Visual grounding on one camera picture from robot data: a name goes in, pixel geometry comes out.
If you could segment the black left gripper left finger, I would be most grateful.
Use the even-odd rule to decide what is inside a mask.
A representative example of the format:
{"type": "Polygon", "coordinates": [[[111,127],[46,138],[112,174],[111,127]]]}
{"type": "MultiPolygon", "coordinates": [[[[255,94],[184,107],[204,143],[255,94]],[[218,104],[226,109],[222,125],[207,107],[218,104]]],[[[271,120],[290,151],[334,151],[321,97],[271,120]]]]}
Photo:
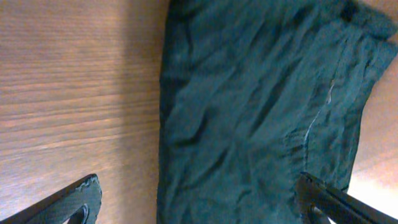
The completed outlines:
{"type": "Polygon", "coordinates": [[[2,220],[1,224],[95,224],[101,199],[98,176],[89,174],[2,220]]]}

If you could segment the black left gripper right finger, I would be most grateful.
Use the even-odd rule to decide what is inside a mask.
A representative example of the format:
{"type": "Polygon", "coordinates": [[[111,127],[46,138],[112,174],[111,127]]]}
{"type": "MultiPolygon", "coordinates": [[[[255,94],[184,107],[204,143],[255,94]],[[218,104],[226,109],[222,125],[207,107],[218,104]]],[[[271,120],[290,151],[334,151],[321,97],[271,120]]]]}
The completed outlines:
{"type": "Polygon", "coordinates": [[[304,224],[397,224],[395,218],[307,172],[300,174],[295,191],[304,224]]]}

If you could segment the black shorts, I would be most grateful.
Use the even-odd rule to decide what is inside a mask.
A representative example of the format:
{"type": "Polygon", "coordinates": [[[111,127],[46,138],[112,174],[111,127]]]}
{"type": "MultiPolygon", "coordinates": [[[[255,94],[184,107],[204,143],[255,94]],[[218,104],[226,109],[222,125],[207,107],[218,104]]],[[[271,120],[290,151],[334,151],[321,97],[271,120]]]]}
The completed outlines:
{"type": "Polygon", "coordinates": [[[171,1],[158,223],[300,223],[309,172],[349,187],[397,25],[359,1],[171,1]]]}

